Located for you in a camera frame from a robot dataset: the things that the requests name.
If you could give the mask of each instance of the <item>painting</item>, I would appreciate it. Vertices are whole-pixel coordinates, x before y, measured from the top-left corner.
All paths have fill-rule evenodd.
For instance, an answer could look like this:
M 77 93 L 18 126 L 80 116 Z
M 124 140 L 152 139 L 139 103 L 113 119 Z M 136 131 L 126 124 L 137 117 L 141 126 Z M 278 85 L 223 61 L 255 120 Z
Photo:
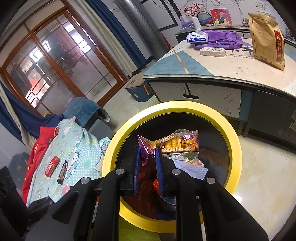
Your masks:
M 181 16 L 180 21 L 181 21 L 182 29 L 194 28 L 194 24 L 190 17 Z
M 217 25 L 231 25 L 232 20 L 227 8 L 211 9 L 213 22 Z

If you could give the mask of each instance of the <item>black speaker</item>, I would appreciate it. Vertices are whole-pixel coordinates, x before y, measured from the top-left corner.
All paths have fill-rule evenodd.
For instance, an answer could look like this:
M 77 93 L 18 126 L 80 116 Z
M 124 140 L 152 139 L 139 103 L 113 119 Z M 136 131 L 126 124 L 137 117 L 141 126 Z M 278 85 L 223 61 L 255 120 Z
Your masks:
M 16 190 L 8 168 L 3 167 L 0 169 L 0 239 L 22 240 L 27 224 L 27 207 Z

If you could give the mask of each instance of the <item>red jacket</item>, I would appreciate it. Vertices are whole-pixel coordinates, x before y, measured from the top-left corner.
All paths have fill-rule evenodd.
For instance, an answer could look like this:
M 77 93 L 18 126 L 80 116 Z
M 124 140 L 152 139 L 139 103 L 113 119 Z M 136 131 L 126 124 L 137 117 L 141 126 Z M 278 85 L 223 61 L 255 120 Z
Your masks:
M 28 168 L 26 172 L 26 178 L 22 185 L 22 199 L 25 204 L 27 203 L 28 193 L 32 182 L 33 174 L 38 168 L 49 144 L 51 143 L 51 140 L 55 136 L 57 136 L 58 129 L 56 132 L 56 128 L 58 127 L 40 127 L 40 136 L 31 150 Z

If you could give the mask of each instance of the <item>drawer handle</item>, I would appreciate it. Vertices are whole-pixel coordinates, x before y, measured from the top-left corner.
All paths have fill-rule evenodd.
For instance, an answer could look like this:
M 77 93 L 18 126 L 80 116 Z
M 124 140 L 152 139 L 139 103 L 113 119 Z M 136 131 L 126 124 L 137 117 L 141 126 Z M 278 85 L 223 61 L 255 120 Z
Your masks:
M 199 99 L 200 99 L 197 95 L 187 95 L 187 94 L 183 94 L 183 96 L 184 96 L 185 98 L 188 98 L 188 99 L 195 99 L 195 100 L 199 100 Z

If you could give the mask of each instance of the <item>backpack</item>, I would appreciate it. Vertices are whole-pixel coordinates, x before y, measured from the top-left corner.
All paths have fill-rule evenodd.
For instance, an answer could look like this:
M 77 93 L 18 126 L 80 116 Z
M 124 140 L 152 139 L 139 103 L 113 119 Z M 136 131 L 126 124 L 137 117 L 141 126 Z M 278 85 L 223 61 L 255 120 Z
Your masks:
M 236 31 L 203 30 L 203 32 L 208 33 L 208 42 L 194 44 L 193 48 L 195 50 L 200 50 L 204 47 L 231 50 L 239 49 L 242 45 L 250 46 L 249 43 L 242 41 L 242 38 Z

